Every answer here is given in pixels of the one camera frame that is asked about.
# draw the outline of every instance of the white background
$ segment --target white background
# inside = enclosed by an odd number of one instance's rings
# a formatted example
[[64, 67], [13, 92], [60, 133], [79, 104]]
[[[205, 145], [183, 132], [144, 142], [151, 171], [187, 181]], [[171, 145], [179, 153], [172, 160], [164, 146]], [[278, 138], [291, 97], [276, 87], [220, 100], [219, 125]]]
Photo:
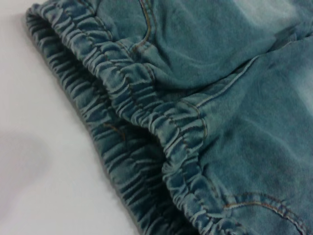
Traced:
[[138, 234], [26, 33], [33, 1], [0, 2], [0, 235]]

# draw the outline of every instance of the denim shorts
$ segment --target denim shorts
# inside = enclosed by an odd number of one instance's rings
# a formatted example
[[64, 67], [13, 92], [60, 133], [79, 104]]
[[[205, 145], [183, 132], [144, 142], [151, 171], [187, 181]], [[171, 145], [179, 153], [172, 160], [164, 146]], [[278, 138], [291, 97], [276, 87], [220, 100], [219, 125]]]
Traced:
[[313, 235], [312, 0], [49, 0], [26, 19], [142, 234]]

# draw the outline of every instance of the gathered fabric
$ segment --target gathered fabric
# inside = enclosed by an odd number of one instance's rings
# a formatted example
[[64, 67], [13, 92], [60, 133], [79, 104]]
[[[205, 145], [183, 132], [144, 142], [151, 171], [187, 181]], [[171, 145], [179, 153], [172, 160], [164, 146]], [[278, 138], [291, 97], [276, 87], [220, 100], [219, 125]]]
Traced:
[[48, 0], [26, 23], [140, 233], [313, 235], [313, 1]]

